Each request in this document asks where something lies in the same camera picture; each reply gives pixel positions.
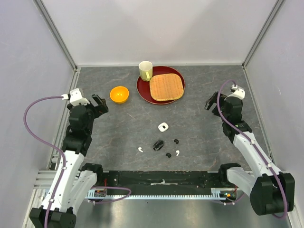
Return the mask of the black earbud charging case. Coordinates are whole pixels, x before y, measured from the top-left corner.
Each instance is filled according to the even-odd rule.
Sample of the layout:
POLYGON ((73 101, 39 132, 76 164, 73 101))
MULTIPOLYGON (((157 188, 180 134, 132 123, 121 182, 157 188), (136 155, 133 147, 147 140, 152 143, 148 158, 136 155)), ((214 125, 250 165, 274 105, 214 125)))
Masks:
POLYGON ((155 151, 159 151, 163 146, 164 146, 164 141, 163 141, 163 140, 158 140, 158 141, 152 146, 152 148, 153 148, 155 151))

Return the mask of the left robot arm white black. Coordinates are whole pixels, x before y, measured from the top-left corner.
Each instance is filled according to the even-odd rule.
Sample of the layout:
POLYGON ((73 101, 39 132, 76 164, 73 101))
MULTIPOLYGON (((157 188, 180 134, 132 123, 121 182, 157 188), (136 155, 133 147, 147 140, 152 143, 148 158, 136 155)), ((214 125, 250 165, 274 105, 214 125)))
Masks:
POLYGON ((105 99, 92 95, 94 106, 81 89, 61 96, 68 100, 69 126, 59 150, 61 160, 47 196, 29 218, 36 228, 73 228, 77 211, 90 189, 104 182, 100 164, 82 162, 92 142, 94 120, 108 112, 105 99))

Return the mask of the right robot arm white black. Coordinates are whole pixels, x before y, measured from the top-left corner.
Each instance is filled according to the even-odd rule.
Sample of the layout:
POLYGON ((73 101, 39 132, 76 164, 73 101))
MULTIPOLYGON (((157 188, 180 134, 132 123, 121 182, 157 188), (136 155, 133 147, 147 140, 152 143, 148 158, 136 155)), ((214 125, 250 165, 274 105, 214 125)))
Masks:
POLYGON ((294 209, 295 179, 283 172, 266 155, 258 144, 250 126, 242 119, 245 92, 237 89, 229 96, 215 92, 206 101, 205 109, 222 119, 224 134, 241 152, 252 174, 247 173, 237 163, 222 164, 218 183, 223 187, 231 184, 239 187, 250 199, 257 215, 273 214, 284 216, 294 209))

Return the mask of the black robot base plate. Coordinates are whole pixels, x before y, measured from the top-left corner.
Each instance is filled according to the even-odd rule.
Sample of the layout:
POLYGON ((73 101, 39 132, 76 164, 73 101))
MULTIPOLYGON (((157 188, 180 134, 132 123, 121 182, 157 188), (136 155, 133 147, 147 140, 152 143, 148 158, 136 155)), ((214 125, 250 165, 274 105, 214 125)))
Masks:
POLYGON ((221 182, 218 172, 207 171, 104 171, 95 186, 129 188, 132 196, 207 195, 212 188, 235 188, 221 182))

